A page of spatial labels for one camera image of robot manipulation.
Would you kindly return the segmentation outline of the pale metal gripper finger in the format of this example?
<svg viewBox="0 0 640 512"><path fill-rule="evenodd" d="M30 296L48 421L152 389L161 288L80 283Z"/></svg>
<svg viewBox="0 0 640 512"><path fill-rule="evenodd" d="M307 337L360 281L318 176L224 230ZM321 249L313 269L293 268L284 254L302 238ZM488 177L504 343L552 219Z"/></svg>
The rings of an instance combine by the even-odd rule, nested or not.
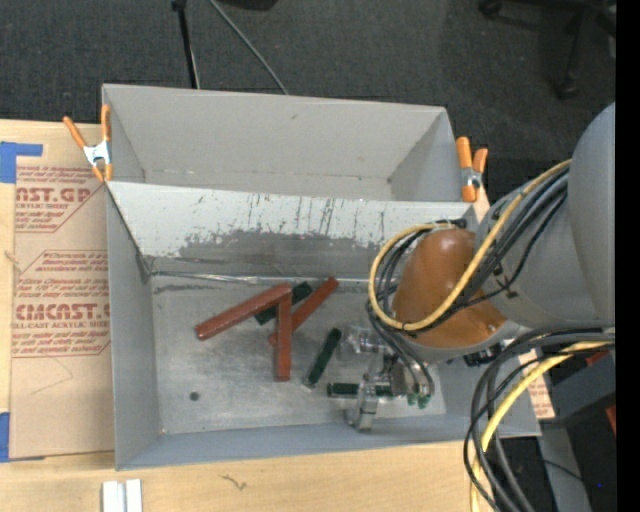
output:
<svg viewBox="0 0 640 512"><path fill-rule="evenodd" d="M374 387L364 386L358 390L356 402L346 412L346 421L359 432L370 432L377 414L379 399Z"/></svg>
<svg viewBox="0 0 640 512"><path fill-rule="evenodd" d="M391 347L374 329L362 326L347 329L347 345L356 354L393 354Z"/></svg>

